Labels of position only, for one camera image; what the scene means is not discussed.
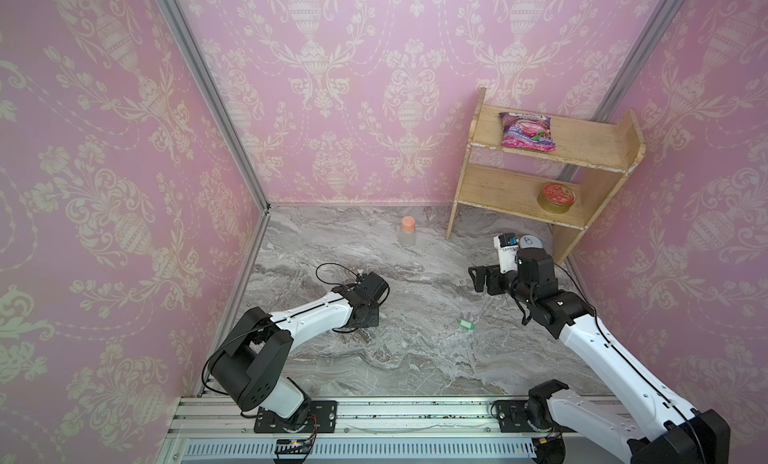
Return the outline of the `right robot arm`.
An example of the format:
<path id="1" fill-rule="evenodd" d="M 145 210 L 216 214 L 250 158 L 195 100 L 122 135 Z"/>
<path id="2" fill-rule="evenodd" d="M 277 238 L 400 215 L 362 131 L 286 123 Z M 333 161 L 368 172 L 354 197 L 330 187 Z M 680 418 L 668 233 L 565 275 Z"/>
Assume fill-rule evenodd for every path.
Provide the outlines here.
<path id="1" fill-rule="evenodd" d="M 535 462 L 561 463 L 561 433 L 574 431 L 623 463 L 726 463 L 731 429 L 715 410 L 698 410 L 610 336 L 597 310 L 559 288 L 552 257 L 541 248 L 499 249 L 496 266 L 471 267 L 476 292 L 510 296 L 523 314 L 577 354 L 621 402 L 623 418 L 553 379 L 531 388 L 520 411 L 506 401 L 492 408 L 500 425 L 524 418 L 541 438 Z"/>

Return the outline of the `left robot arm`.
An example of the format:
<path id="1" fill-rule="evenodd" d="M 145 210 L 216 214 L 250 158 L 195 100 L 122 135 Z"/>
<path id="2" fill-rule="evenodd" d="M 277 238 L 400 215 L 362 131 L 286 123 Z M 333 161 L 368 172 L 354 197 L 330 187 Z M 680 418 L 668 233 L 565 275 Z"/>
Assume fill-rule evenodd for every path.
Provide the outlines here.
<path id="1" fill-rule="evenodd" d="M 203 365 L 201 383 L 212 378 L 243 416 L 259 426 L 303 432 L 316 422 L 312 399 L 282 375 L 291 351 L 327 332 L 354 332 L 379 325 L 390 286 L 375 272 L 334 283 L 317 300 L 268 313 L 247 310 Z"/>

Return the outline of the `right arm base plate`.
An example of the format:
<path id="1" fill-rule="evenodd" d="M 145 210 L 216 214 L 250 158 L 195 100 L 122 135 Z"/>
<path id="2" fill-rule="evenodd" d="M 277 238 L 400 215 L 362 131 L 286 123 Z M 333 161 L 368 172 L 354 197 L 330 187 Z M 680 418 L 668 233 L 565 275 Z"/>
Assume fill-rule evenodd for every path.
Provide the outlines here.
<path id="1" fill-rule="evenodd" d="M 497 421 L 502 434 L 538 431 L 529 421 L 526 404 L 526 400 L 519 399 L 501 399 L 491 404 L 490 414 Z"/>

